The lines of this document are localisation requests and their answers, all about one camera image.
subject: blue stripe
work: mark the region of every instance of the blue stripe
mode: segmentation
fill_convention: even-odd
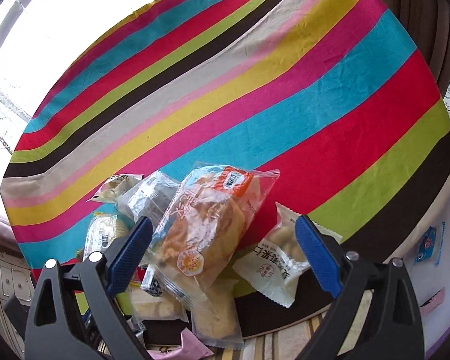
[[[178,157],[161,170],[183,179],[196,161],[255,169],[359,106],[389,80],[415,49],[395,16],[386,11],[344,59],[315,83]],[[72,252],[83,244],[89,222],[87,217],[58,237],[28,247],[24,255],[34,257],[33,267],[41,267],[51,252],[59,261],[68,261],[73,257]],[[63,247],[75,239],[79,239],[73,244],[75,249]],[[50,254],[43,255],[42,250]]]
[[[53,115],[105,74],[147,48],[157,39],[166,36],[195,15],[221,1],[223,0],[186,0],[159,15],[145,28],[129,35],[78,74],[43,108],[36,118],[29,122],[25,128],[25,133],[35,132],[43,128]]]

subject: snack pile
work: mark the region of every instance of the snack pile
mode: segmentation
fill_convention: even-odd
[[[278,170],[207,165],[195,167],[181,183],[161,171],[144,179],[111,176],[91,200],[114,204],[116,214],[95,213],[83,258],[106,250],[128,233],[130,223],[147,216],[154,234],[127,292],[135,324],[188,322],[190,310],[192,332],[202,344],[241,349],[244,342],[233,297],[236,280],[219,275],[279,175]],[[290,307],[299,277],[310,264],[295,238],[299,214],[279,203],[276,207],[277,225],[233,269],[257,291]],[[317,227],[341,240],[331,230]]]

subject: striped blanket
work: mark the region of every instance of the striped blanket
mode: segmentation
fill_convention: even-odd
[[[157,0],[54,85],[1,195],[40,269],[73,262],[93,212],[114,211],[87,202],[111,174],[182,179],[196,161],[281,170],[236,256],[274,226],[278,201],[383,261],[449,178],[450,122],[380,0]]]

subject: brown curtain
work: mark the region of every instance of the brown curtain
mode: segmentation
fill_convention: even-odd
[[[383,0],[423,54],[442,96],[450,84],[450,7],[445,0]]]

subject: metal bolt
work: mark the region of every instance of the metal bolt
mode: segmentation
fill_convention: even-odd
[[[404,261],[402,259],[399,259],[399,258],[396,258],[396,257],[391,261],[391,263],[394,266],[396,266],[397,268],[402,268],[403,265],[404,265]]]
[[[359,259],[359,254],[356,251],[353,250],[349,250],[346,254],[345,257],[347,257],[347,260],[350,261],[357,261]]]
[[[99,251],[94,251],[88,258],[91,262],[96,263],[102,259],[102,254]]]
[[[52,269],[54,266],[56,266],[56,259],[48,259],[45,262],[45,268]]]

